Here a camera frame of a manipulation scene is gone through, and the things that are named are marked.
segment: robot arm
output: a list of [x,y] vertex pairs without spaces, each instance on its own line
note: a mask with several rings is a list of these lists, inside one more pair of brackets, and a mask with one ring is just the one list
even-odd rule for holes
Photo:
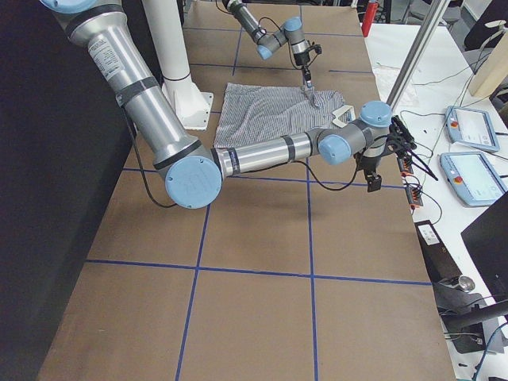
[[127,29],[121,0],[41,0],[52,9],[71,42],[87,47],[155,154],[153,165],[170,197],[186,208],[210,204],[225,177],[321,154],[330,164],[357,152],[381,156],[391,123],[391,109],[369,102],[360,118],[342,129],[311,129],[237,148],[206,149],[187,134],[157,81],[137,51]]
[[252,16],[247,6],[241,0],[222,0],[224,7],[240,22],[248,35],[257,45],[257,52],[263,60],[269,59],[273,53],[288,43],[294,57],[294,63],[302,71],[303,80],[307,88],[312,88],[312,79],[309,70],[310,52],[321,54],[321,46],[310,44],[305,39],[300,17],[287,20],[282,28],[268,35],[266,29]]

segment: red cylinder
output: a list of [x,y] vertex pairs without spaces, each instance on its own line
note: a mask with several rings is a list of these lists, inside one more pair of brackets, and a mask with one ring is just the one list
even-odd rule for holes
[[367,11],[364,15],[364,23],[362,24],[362,33],[364,34],[364,37],[367,37],[371,30],[372,22],[374,21],[375,14],[378,11],[378,6],[379,3],[376,0],[369,0]]

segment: tablet screen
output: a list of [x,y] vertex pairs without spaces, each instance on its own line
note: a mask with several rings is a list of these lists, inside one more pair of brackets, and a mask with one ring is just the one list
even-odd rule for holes
[[502,188],[480,155],[450,156],[450,159],[475,200],[495,200],[502,196]]
[[470,110],[455,109],[459,122],[462,140],[493,146],[488,124],[482,113]]

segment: blue cable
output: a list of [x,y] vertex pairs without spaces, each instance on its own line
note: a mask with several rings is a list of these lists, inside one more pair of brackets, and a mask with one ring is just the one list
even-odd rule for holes
[[508,325],[508,322],[501,324],[498,328],[495,329],[495,331],[491,334],[491,337],[489,337],[489,341],[487,342],[487,345],[485,346],[485,350],[483,351],[482,358],[479,361],[478,365],[476,366],[476,373],[473,375],[471,381],[476,381],[478,378],[479,370],[482,368],[483,361],[485,360],[485,357],[487,356],[487,351],[489,349],[489,346],[491,345],[492,339],[494,339],[494,336],[497,332],[499,332],[502,327]]

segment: blue cap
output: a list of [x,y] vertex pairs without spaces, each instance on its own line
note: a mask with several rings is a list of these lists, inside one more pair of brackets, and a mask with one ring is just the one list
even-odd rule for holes
[[202,208],[219,194],[221,171],[210,159],[187,156],[178,160],[166,174],[166,191],[178,205],[188,209]]
[[319,142],[317,147],[325,162],[331,165],[343,163],[351,157],[351,146],[338,135],[328,135]]
[[58,13],[79,13],[90,9],[97,0],[40,0],[40,2]]
[[288,18],[284,23],[284,29],[288,32],[294,32],[302,27],[302,19],[299,16]]
[[267,48],[263,45],[257,46],[257,52],[260,54],[260,56],[263,60],[269,59],[271,57],[271,55],[273,54],[269,48]]
[[385,102],[370,101],[362,107],[360,119],[372,127],[389,127],[391,124],[391,108]]

